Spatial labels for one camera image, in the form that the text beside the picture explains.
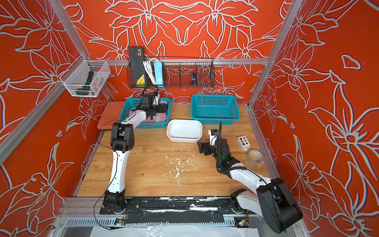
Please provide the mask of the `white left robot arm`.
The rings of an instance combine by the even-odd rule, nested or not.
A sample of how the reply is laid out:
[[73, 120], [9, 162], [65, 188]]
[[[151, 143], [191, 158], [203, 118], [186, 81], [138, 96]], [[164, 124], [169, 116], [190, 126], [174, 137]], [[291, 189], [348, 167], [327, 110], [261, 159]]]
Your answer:
[[110, 146], [113, 164], [109, 185], [104, 192], [100, 214], [125, 214], [128, 210], [125, 200], [125, 172], [128, 157], [135, 145], [134, 130], [143, 121], [155, 118], [158, 123], [167, 124], [171, 100], [153, 95], [144, 95], [137, 106], [127, 110], [128, 117], [112, 125]]

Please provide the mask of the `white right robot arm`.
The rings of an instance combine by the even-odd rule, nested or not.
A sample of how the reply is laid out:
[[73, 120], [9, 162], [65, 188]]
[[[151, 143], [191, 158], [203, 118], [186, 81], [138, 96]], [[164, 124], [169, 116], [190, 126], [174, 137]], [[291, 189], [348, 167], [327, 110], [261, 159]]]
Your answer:
[[236, 211], [248, 210], [261, 216], [277, 234], [303, 219], [303, 212], [286, 183], [281, 178], [266, 178], [248, 169], [232, 156], [226, 139], [215, 137], [209, 142], [198, 141], [197, 145], [201, 154], [215, 158], [220, 174], [246, 187], [231, 194]]

